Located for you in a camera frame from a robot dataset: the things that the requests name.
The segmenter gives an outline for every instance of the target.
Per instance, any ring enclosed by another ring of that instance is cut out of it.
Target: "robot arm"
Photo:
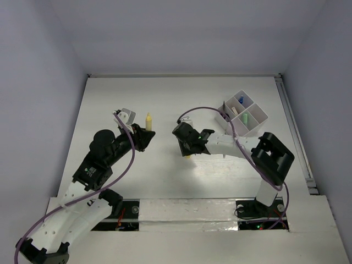
[[[137,151],[144,151],[154,137],[154,131],[147,131],[133,124],[135,113],[127,109],[117,111],[119,119],[128,128]],[[106,189],[70,207],[65,204],[100,190],[112,175],[111,166],[132,148],[129,138],[119,124],[121,135],[115,137],[110,130],[101,130],[93,138],[89,153],[73,175],[68,190],[60,201],[63,210],[47,220],[20,246],[20,252],[35,264],[65,264],[69,250],[77,244],[97,223],[109,215],[117,215],[123,198]]]
[[[192,121],[184,118],[172,132],[178,139],[182,156],[192,154],[223,154],[244,158],[233,136],[223,135],[211,129],[199,133]],[[261,137],[237,137],[256,167],[278,189],[282,186],[293,163],[294,155],[272,133],[265,132]],[[270,207],[277,196],[277,190],[262,180],[256,201]]]

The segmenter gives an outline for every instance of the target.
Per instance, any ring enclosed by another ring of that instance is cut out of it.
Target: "white wall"
[[[1,263],[57,193],[85,81],[49,1],[1,1]]]
[[[325,0],[51,0],[89,73],[279,73]]]
[[[352,1],[330,0],[284,73],[321,193],[352,260]]]

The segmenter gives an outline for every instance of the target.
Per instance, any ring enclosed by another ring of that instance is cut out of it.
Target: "purple cable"
[[[180,115],[180,117],[177,119],[177,121],[180,121],[181,118],[182,118],[185,114],[188,114],[189,112],[192,112],[192,111],[198,110],[198,109],[210,109],[210,110],[214,110],[214,111],[220,113],[222,116],[224,116],[223,113],[222,113],[220,110],[216,109],[216,108],[208,107],[208,106],[200,106],[200,107],[195,107],[195,108],[192,108],[192,109],[190,109],[190,110],[184,112],[182,115]],[[274,188],[274,189],[277,190],[277,191],[281,191],[281,190],[282,190],[282,187],[283,187],[282,185],[281,185],[279,188],[277,188],[273,183],[270,182],[270,180],[269,180],[263,173],[261,173],[261,171],[257,168],[257,166],[255,166],[255,164],[254,164],[254,162],[252,161],[252,159],[250,158],[250,156],[248,156],[248,154],[246,153],[246,151],[245,151],[245,150],[243,149],[243,147],[241,146],[240,142],[238,142],[238,140],[236,139],[237,134],[236,134],[235,127],[234,127],[232,121],[230,120],[230,118],[229,118],[227,115],[225,115],[225,118],[227,118],[227,119],[229,120],[229,123],[230,123],[231,128],[232,128],[232,134],[233,134],[234,140],[235,140],[235,142],[236,142],[236,145],[237,145],[237,147],[239,148],[239,150],[241,151],[241,153],[243,154],[243,156],[246,158],[246,160],[247,160],[247,161],[252,165],[252,167],[259,173],[259,175],[262,177],[262,179],[265,180],[267,183],[270,184],[270,186],[271,186],[272,188]],[[275,221],[275,223],[273,223],[268,229],[272,229],[274,226],[277,225],[277,223],[281,222],[281,221],[282,221],[282,216],[283,216],[283,215],[286,213],[286,211],[287,211],[288,204],[289,204],[289,201],[290,201],[290,196],[289,196],[289,191],[288,191],[288,188],[287,188],[287,184],[286,184],[285,182],[284,182],[283,184],[285,185],[286,193],[287,193],[287,203],[286,203],[286,206],[285,206],[285,210],[284,210],[283,213],[281,214],[281,217],[279,217],[279,218]],[[273,221],[273,220],[268,219],[268,220],[263,220],[263,221],[261,221],[261,222],[267,222],[267,221]]]
[[[135,157],[135,147],[134,147],[134,143],[133,143],[133,139],[130,135],[130,131],[128,130],[128,128],[125,126],[125,124],[121,121],[121,119],[117,116],[116,113],[114,113],[114,116],[116,117],[117,121],[121,124],[123,130],[126,132],[127,137],[131,143],[132,146],[132,158],[130,160],[130,163],[128,164],[127,168],[125,169],[125,171],[113,182],[111,182],[110,184],[106,185],[105,187],[101,188],[100,190],[97,190],[95,192],[92,192],[91,194],[82,196],[78,199],[75,199],[71,202],[66,203],[66,206],[71,206],[73,204],[76,204],[80,201],[83,201],[85,199],[88,199],[96,194],[101,193],[102,191],[105,191],[106,189],[110,188],[112,185],[114,185],[115,183],[117,183],[119,180],[121,180],[122,177],[124,177],[126,175],[126,173],[128,172],[128,170],[131,168],[133,162],[134,162],[134,157]],[[28,237],[28,235],[41,223],[43,222],[46,218],[48,218],[49,216],[53,215],[56,212],[59,212],[60,210],[62,210],[63,207],[59,206],[56,207],[54,210],[50,211],[49,213],[45,214],[42,218],[40,218],[34,225],[32,225],[32,227],[23,235],[23,237],[20,239],[20,241],[17,244],[16,250],[15,250],[15,256],[14,256],[14,262],[15,264],[18,264],[18,254],[20,251],[20,248],[22,246],[22,243],[24,242],[24,240]]]
[[[273,222],[273,221],[276,221],[276,220],[275,219],[263,219],[263,220],[246,221],[246,223],[264,223],[264,222]],[[288,229],[287,225],[282,221],[282,219],[278,223],[283,224],[285,226],[285,228]]]

